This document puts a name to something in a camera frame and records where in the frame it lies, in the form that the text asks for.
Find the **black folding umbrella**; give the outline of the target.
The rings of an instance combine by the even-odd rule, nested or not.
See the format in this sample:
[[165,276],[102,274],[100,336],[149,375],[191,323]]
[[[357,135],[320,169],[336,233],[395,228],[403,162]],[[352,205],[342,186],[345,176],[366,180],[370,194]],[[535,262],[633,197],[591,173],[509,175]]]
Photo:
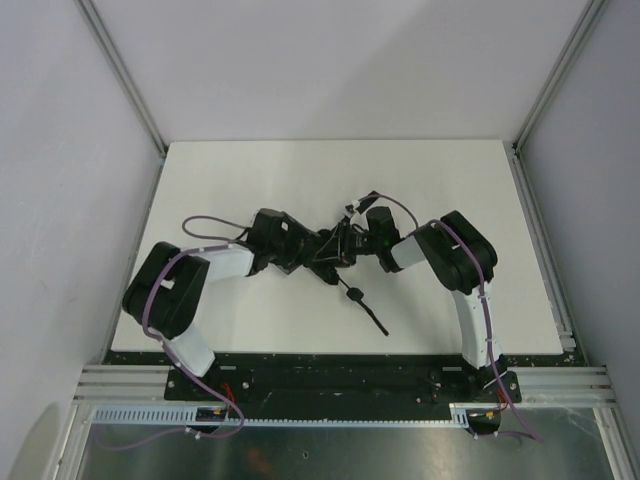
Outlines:
[[359,305],[382,334],[388,337],[389,331],[365,303],[362,290],[347,284],[338,272],[339,269],[354,266],[359,256],[380,257],[385,246],[384,241],[362,227],[351,225],[348,221],[339,222],[331,230],[320,230],[318,235],[319,239],[313,244],[314,250],[305,257],[303,265],[323,282],[344,286],[347,298]]

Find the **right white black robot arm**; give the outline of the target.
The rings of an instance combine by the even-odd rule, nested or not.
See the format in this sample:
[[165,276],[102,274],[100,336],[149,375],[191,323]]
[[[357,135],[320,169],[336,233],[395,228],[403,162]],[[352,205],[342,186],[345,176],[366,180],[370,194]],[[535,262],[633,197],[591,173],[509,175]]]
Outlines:
[[425,262],[451,292],[458,315],[461,355],[478,383],[500,374],[501,356],[494,339],[489,305],[490,283],[498,257],[492,244],[458,211],[402,236],[387,207],[349,207],[345,217],[326,233],[313,256],[316,268],[328,271],[327,282],[339,281],[337,270],[374,256],[387,273],[399,273]]

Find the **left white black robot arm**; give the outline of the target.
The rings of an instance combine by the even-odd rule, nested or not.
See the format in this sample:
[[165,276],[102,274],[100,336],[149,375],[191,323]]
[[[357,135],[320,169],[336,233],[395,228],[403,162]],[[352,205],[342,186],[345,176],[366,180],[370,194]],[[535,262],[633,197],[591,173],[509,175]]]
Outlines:
[[263,208],[249,226],[237,225],[239,236],[197,234],[183,221],[187,235],[209,240],[204,247],[182,249],[169,242],[156,243],[126,289],[121,308],[134,318],[143,333],[157,341],[174,364],[203,377],[215,362],[197,326],[195,316],[204,287],[209,283],[255,275],[273,264],[289,274],[314,256],[321,235],[290,215]]

